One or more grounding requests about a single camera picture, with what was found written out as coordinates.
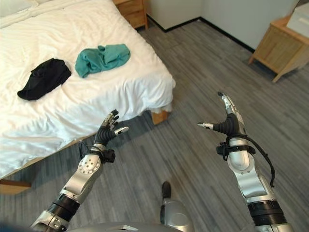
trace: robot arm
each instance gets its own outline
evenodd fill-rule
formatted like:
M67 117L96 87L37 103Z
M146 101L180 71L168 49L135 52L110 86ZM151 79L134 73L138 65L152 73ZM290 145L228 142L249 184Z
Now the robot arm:
M66 231L69 221L102 173L103 164L115 160L114 151L106 150L108 141L129 130L129 127L123 127L112 131L119 118L117 114L114 110L105 118L95 136L94 144L79 162L76 172L60 191L58 198L31 225L32 229L44 232Z
M226 121L218 124L202 122L198 125L227 135L226 141L217 147L217 153L227 161L237 179L239 189L254 220L255 230L257 232L292 232L293 229L287 224L271 188L275 171L267 154L246 135L242 117L231 99L221 92L218 92L218 95L225 103ZM252 156L255 150L248 145L248 140L253 142L268 161L272 170L270 184L256 169Z

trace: white bedsheet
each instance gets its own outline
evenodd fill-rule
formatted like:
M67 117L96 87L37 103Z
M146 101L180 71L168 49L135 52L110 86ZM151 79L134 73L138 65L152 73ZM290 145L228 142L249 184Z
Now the white bedsheet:
M94 133L113 109L122 121L172 101L173 78L112 1L73 1L0 30L0 178ZM83 49L119 43L131 51L125 65L78 76ZM19 98L30 71L50 58L63 59L71 77L36 101Z

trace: wood grain floor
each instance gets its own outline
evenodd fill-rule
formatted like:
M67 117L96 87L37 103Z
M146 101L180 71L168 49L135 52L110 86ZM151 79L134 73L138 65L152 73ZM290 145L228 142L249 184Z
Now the wood grain floor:
M295 231L309 229L309 66L284 75L255 62L250 52L202 22L168 33L150 25L139 31L176 80L174 110L157 126L150 114L122 122L130 131L110 142L114 164L106 164L71 228L110 221L159 222L160 186L190 212L197 232L251 232L253 223L227 163L216 154L224 136L196 126L225 119L216 95L227 93L243 115L247 133L269 154L275 192ZM255 155L269 179L266 162ZM30 225L75 171L74 145L13 175L33 187L0 196L0 220Z

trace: fingertip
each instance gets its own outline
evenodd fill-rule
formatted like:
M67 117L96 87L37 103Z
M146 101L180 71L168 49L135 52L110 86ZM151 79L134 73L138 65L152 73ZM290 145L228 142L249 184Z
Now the fingertip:
M118 111L117 110L113 110L111 113L112 113L112 115L117 115Z

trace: teal clothing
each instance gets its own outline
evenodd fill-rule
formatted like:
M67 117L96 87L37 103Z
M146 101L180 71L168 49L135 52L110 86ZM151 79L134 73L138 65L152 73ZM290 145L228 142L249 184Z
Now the teal clothing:
M130 58L130 50L124 44L87 48L78 55L75 69L82 78L90 73L113 69L125 64Z

